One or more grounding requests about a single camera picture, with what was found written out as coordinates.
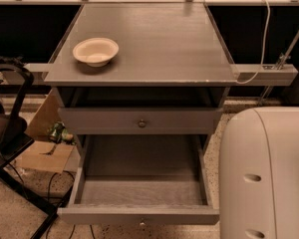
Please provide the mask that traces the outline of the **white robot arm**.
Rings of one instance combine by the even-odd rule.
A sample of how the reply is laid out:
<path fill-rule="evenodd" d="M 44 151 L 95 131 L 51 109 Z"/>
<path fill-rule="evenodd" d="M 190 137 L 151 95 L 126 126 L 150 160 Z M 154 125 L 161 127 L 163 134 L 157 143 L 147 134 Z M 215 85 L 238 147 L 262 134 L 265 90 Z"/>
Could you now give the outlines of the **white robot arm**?
<path fill-rule="evenodd" d="M 299 239 L 299 108 L 235 115 L 219 155 L 221 239 Z"/>

